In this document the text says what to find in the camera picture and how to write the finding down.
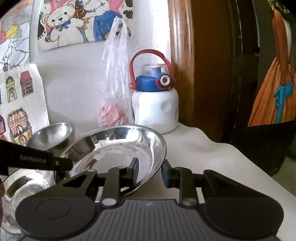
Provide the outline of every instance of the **metal bowl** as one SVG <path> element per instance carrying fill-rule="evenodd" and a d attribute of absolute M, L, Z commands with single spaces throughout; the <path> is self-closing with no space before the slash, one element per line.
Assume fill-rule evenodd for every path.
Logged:
<path fill-rule="evenodd" d="M 2 228 L 10 234 L 21 234 L 15 220 L 15 211 L 26 197 L 34 195 L 54 185 L 51 171 L 17 169 L 3 182 L 5 195 L 2 197 Z"/>
<path fill-rule="evenodd" d="M 104 173 L 113 167 L 128 166 L 137 157 L 137 184 L 133 188 L 121 190 L 125 196 L 140 188 L 157 173 L 165 155 L 165 140 L 155 130 L 144 126 L 117 126 L 92 131 L 69 147 L 61 157 L 70 158 L 74 163 L 71 177 L 88 169 Z"/>
<path fill-rule="evenodd" d="M 60 156 L 73 143 L 74 126 L 68 122 L 52 124 L 37 131 L 27 142 L 27 147 L 52 152 Z"/>

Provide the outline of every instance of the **transparent plastic bag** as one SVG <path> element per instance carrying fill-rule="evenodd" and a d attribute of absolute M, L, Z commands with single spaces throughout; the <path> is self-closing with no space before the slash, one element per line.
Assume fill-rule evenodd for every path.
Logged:
<path fill-rule="evenodd" d="M 128 38 L 127 24 L 116 17 L 103 54 L 107 67 L 98 115 L 98 124 L 102 128 L 134 123 L 128 79 Z"/>

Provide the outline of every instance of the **white wall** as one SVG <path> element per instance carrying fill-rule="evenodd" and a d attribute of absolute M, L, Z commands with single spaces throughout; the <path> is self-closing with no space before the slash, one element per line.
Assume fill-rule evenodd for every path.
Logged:
<path fill-rule="evenodd" d="M 137 51 L 153 48 L 170 60 L 170 29 L 167 0 L 133 0 L 134 24 L 138 28 Z M 43 79 L 50 123 L 68 121 L 77 136 L 98 128 L 99 82 L 105 79 L 102 54 L 105 42 L 69 45 L 44 52 L 37 51 L 40 0 L 35 0 L 30 27 L 30 61 Z M 142 64 L 161 63 L 148 54 L 135 60 L 135 74 Z"/>

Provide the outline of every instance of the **ribbed gray surface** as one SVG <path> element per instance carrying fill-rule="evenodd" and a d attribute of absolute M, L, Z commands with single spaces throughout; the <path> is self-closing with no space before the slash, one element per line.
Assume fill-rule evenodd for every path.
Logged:
<path fill-rule="evenodd" d="M 225 241 L 208 227 L 198 212 L 176 205 L 174 200 L 126 200 L 105 210 L 85 233 L 68 241 Z M 275 237 L 262 241 L 276 241 Z"/>

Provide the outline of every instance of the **tabletop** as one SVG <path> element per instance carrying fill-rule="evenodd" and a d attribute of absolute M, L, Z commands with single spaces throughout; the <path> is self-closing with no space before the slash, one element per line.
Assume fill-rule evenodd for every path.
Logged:
<path fill-rule="evenodd" d="M 166 159 L 172 167 L 180 166 L 202 174 L 212 169 L 278 201 L 284 210 L 284 221 L 277 237 L 282 241 L 296 240 L 296 197 L 253 164 L 234 146 L 211 141 L 200 129 L 178 124 L 163 135 L 167 144 Z M 197 190 L 202 201 L 201 191 Z M 141 189 L 131 195 L 140 199 L 178 198 L 178 190 L 164 187 L 158 172 Z"/>

